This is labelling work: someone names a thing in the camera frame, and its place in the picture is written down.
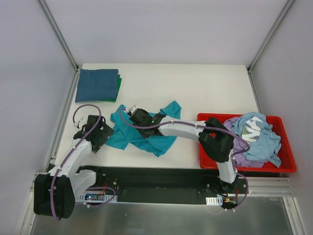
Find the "teal t shirt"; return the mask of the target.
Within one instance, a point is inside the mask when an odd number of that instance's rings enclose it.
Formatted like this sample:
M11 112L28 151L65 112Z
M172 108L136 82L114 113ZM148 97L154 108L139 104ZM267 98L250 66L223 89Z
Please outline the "teal t shirt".
M140 150L144 150L159 157L164 155L170 147L176 141L175 136L161 136L152 135L149 130L142 130L130 127L122 121L124 118L127 123L133 124L129 120L129 115L122 111L122 115L119 114L119 110L125 108L121 104L117 111L111 114L110 120L115 123L113 130L114 133L106 141L106 145L117 149L126 149L128 144L132 144Z

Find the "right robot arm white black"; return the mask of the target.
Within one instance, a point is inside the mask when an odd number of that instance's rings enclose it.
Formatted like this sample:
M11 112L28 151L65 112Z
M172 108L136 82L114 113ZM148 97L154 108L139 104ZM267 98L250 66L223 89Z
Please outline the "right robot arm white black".
M198 142L207 157L216 162L219 171L219 188L222 194L233 192L237 186L237 171L231 154L235 135L216 118L207 121L184 121L165 114L150 115L144 109L133 106L126 111L129 120L145 139L180 137Z

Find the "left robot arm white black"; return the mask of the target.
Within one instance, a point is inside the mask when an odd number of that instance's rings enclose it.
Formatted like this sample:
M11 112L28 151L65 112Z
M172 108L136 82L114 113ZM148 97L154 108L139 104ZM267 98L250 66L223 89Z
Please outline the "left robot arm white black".
M86 157L98 150L113 134L103 116L89 115L73 136L66 154L49 172L38 174L34 182L34 213L57 219L69 218L77 197L89 187L99 190L103 178L92 170L80 170Z

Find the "folded green t shirt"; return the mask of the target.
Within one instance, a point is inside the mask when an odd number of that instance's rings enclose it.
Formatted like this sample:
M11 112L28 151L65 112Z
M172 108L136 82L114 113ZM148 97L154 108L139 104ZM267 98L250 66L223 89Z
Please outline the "folded green t shirt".
M118 93L119 93L119 90L120 90L120 87L121 87L121 82L122 82L122 78L120 77L120 75L118 75L118 77L117 77L117 93L116 93L115 98L104 99L103 101L106 101L106 102L116 102L117 97L118 97Z

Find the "folded dark blue t shirt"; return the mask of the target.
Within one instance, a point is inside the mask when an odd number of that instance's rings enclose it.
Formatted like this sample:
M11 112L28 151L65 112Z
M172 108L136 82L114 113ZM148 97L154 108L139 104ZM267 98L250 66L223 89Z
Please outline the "folded dark blue t shirt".
M118 75L118 69L81 69L75 102L103 101L115 98Z

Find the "lavender t shirt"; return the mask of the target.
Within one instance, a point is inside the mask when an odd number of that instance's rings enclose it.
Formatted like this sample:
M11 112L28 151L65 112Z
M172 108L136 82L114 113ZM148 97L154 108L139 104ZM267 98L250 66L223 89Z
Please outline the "lavender t shirt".
M239 117L232 117L227 119L224 122L224 126L231 131L233 124L235 121L238 120ZM233 147L233 153L240 152L246 148L246 145L242 143L238 139L234 139L234 147ZM254 167L254 168L261 168L267 161L250 161L248 160L243 153L236 154L234 163L238 167Z

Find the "light blue t shirt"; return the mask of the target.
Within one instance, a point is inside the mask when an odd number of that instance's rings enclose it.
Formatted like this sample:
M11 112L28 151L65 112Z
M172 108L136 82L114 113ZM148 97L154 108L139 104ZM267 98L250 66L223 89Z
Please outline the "light blue t shirt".
M250 150L244 156L250 161L267 161L276 167L281 165L278 152L281 149L281 137L266 122L266 116L256 112L244 114L234 122L233 133L249 143Z

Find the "red plastic bin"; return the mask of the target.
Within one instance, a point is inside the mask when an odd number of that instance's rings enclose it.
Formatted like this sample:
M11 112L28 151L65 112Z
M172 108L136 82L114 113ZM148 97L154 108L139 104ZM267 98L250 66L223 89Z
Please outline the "red plastic bin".
M240 114L215 114L215 113L199 113L198 121L207 121L209 118L216 118L221 123L233 117L239 117ZM288 137L283 122L278 116L266 116L266 122L272 125L272 130L281 137L281 149L278 152L281 165L276 167L274 164L267 162L262 167L237 167L243 172L268 172L268 173L294 173L296 172L296 164L293 158Z

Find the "left aluminium frame post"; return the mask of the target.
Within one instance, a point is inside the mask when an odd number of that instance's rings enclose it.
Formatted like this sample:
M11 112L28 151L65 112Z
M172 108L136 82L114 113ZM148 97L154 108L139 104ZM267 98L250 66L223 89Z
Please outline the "left aluminium frame post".
M50 10L47 2L45 0L38 0L37 3L39 4L43 14L46 17L47 22L49 23L58 43L60 44L63 52L65 53L68 61L70 62L71 66L75 71L78 70L79 65L77 64L76 60L74 59L73 54L70 51L70 48L53 16L52 11Z

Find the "aluminium frame post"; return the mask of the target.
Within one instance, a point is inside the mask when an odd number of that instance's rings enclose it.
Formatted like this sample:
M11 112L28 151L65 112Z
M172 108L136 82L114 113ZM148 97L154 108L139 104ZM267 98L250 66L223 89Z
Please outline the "aluminium frame post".
M259 49L257 50L255 56L253 57L251 63L247 67L247 73L251 74L255 66L257 65L258 61L260 60L261 56L264 54L265 50L269 46L272 38L275 36L275 33L277 32L278 28L281 26L283 23L283 20L286 18L288 15L289 11L291 8L294 6L296 3L296 0L287 0L285 1L282 9L280 10L278 16L274 20L271 28L269 29L268 33L266 34L264 40L262 41Z
M52 11L50 10L47 2L45 0L38 0L37 3L39 4L43 14L46 17L47 22L49 23L58 43L60 44L63 52L65 53L68 61L70 62L71 66L75 71L78 70L79 65L77 64L76 60L74 59L73 54L70 51L70 48L53 16Z

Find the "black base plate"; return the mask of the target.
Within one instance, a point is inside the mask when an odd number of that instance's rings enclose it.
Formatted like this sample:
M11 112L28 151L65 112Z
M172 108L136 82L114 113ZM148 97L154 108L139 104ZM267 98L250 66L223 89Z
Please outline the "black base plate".
M208 197L243 196L247 189L243 178L234 186L223 185L215 170L91 165L78 169L96 172L98 190L107 186L107 195L125 203L204 205Z

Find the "aluminium rail front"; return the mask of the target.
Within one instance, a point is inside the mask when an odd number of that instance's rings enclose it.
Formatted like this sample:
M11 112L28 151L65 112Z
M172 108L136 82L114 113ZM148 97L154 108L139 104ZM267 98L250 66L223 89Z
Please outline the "aluminium rail front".
M280 177L248 177L244 179L247 183L246 193L256 196L272 196L272 197L284 197L291 195L291 184L287 178ZM95 184L89 187L85 191L99 191Z

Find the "right aluminium frame post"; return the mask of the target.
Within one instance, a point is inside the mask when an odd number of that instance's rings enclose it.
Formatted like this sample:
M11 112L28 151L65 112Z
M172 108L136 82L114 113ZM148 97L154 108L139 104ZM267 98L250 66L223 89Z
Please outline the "right aluminium frame post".
M275 36L275 33L277 32L278 28L281 26L283 23L283 20L286 18L288 15L289 11L291 8L294 6L296 3L296 0L287 0L285 1L282 9L280 10L278 16L274 20L271 28L269 29L268 33L266 34L264 40L262 41L259 49L257 50L255 56L253 57L251 63L247 67L247 73L251 74L255 66L257 65L258 61L260 60L261 56L264 54L265 50L269 46L272 38Z

